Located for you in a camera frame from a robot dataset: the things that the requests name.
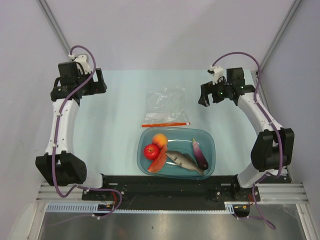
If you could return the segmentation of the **clear orange zip top bag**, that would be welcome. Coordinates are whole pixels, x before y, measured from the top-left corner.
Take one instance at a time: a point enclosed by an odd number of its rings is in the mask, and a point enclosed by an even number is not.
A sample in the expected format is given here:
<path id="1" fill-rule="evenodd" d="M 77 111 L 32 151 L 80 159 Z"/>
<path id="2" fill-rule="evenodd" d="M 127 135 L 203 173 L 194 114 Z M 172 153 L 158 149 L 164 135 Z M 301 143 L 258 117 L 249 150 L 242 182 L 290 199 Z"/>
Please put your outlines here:
<path id="1" fill-rule="evenodd" d="M 185 111 L 185 89 L 166 87 L 149 92 L 145 99 L 143 128 L 189 126 L 191 123 Z"/>

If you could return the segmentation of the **grey toy fish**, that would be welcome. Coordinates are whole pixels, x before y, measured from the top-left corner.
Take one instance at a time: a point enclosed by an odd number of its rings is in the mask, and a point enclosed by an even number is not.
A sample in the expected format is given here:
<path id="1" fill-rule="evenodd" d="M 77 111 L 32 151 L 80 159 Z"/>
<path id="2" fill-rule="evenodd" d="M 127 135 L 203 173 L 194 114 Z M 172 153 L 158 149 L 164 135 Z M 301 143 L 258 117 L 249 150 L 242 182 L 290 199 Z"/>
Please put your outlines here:
<path id="1" fill-rule="evenodd" d="M 189 171 L 196 171 L 199 175 L 204 176 L 204 170 L 201 169 L 193 158 L 187 153 L 181 153 L 175 150 L 167 150 L 166 155 L 170 158 L 177 166 L 187 169 Z"/>

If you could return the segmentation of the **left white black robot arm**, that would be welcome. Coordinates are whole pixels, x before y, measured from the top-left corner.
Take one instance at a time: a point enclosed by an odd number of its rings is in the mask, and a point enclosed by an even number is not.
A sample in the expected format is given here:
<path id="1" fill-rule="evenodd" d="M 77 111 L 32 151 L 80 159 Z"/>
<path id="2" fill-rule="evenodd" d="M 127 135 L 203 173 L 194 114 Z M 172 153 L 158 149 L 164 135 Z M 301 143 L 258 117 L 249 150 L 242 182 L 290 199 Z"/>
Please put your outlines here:
<path id="1" fill-rule="evenodd" d="M 111 188 L 103 183 L 103 176 L 87 169 L 86 163 L 75 156 L 74 129 L 80 101 L 84 96 L 104 94 L 107 86 L 100 68 L 92 71 L 85 54 L 69 62 L 58 64 L 59 77 L 50 93 L 53 120 L 44 155 L 35 165 L 50 186 L 76 185 L 93 188 L 100 200 L 110 196 Z"/>

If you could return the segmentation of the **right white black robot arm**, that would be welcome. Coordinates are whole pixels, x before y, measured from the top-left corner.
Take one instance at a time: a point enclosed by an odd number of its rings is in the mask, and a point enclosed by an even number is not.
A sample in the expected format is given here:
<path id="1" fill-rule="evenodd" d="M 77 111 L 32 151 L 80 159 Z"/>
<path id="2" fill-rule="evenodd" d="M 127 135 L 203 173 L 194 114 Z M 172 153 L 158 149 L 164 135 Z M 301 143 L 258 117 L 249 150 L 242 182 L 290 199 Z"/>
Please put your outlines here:
<path id="1" fill-rule="evenodd" d="M 242 201 L 249 194 L 249 188 L 266 177 L 279 178 L 283 167 L 292 161 L 295 134 L 291 128 L 284 128 L 263 105 L 257 89 L 246 84 L 243 68 L 223 69 L 214 65 L 208 69 L 213 80 L 200 86 L 200 105 L 210 105 L 229 99 L 239 107 L 253 126 L 257 138 L 250 153 L 251 163 L 231 183 L 230 194 Z"/>

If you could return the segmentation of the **toy watermelon slice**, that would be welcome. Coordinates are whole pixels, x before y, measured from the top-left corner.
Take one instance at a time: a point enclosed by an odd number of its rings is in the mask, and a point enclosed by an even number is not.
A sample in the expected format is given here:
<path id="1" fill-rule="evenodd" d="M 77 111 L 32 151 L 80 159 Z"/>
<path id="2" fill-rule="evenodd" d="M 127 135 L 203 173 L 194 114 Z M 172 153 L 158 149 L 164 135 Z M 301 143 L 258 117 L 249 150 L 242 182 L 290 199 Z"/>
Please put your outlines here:
<path id="1" fill-rule="evenodd" d="M 166 155 L 167 150 L 168 150 L 168 146 L 165 145 L 161 149 L 158 157 L 149 166 L 148 168 L 149 173 L 157 173 L 164 167 L 167 160 L 167 155 Z"/>

